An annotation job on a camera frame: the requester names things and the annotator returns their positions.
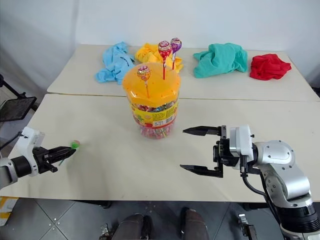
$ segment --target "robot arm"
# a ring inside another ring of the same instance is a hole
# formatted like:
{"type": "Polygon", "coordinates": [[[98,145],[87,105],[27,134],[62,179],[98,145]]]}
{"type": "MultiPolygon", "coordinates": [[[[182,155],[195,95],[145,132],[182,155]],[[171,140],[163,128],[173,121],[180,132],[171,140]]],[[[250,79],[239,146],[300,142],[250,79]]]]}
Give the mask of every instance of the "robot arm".
{"type": "Polygon", "coordinates": [[[192,127],[183,132],[218,135],[220,141],[213,146],[213,161],[217,163],[214,170],[196,165],[181,165],[182,168],[219,178],[223,178],[223,165],[240,170],[245,185],[264,196],[285,240],[320,240],[320,222],[309,180],[297,166],[295,152],[287,143],[281,140],[252,143],[254,135],[248,125],[231,128],[230,138],[226,136],[226,126],[192,127]],[[248,174],[261,176],[264,192],[249,184],[248,174]]]}
{"type": "Polygon", "coordinates": [[[18,178],[29,175],[31,177],[47,171],[56,172],[53,163],[70,157],[75,149],[59,146],[52,149],[40,147],[45,134],[25,127],[17,141],[17,148],[22,156],[0,160],[0,189],[18,181],[18,178]]]}

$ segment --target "yellow cloth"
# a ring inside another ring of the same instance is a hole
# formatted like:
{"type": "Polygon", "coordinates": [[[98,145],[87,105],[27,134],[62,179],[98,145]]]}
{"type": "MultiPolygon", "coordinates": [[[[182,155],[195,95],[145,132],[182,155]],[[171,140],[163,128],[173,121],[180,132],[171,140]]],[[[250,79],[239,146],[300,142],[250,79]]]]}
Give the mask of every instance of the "yellow cloth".
{"type": "MultiPolygon", "coordinates": [[[[158,52],[157,44],[144,44],[134,55],[134,57],[141,63],[162,63],[163,59],[158,52]]],[[[172,68],[172,53],[165,59],[165,64],[167,67],[172,68]]],[[[182,58],[175,56],[174,69],[177,73],[184,67],[182,64],[182,58]]]]}

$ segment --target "person's legs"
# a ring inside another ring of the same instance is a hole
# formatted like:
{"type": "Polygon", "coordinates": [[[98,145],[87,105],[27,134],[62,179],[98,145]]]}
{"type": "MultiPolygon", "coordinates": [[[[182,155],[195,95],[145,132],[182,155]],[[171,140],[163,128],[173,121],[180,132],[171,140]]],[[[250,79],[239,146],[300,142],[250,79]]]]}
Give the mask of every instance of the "person's legs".
{"type": "Polygon", "coordinates": [[[207,226],[202,216],[193,209],[185,211],[183,240],[209,240],[207,226]]]}
{"type": "Polygon", "coordinates": [[[144,216],[140,213],[128,216],[120,223],[112,237],[112,240],[140,239],[143,225],[144,216]]]}

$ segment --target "teal cloth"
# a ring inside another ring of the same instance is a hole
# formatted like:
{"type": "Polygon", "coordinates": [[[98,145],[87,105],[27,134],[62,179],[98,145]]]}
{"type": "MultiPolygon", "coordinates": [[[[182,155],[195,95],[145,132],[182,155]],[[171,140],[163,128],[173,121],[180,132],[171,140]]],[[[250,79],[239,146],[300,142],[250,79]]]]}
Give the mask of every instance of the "teal cloth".
{"type": "Polygon", "coordinates": [[[248,70],[248,54],[241,46],[226,44],[210,44],[208,51],[193,54],[199,61],[193,73],[196,78],[206,78],[218,74],[230,73],[234,70],[248,70]]]}

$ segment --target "white wall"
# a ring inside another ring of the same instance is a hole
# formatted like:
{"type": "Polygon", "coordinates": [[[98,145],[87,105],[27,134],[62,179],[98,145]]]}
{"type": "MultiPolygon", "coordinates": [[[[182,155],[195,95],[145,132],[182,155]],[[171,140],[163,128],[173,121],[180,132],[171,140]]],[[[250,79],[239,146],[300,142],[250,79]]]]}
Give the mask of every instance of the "white wall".
{"type": "Polygon", "coordinates": [[[75,44],[232,42],[286,51],[320,87],[320,0],[0,0],[0,72],[43,95],[75,44]]]}

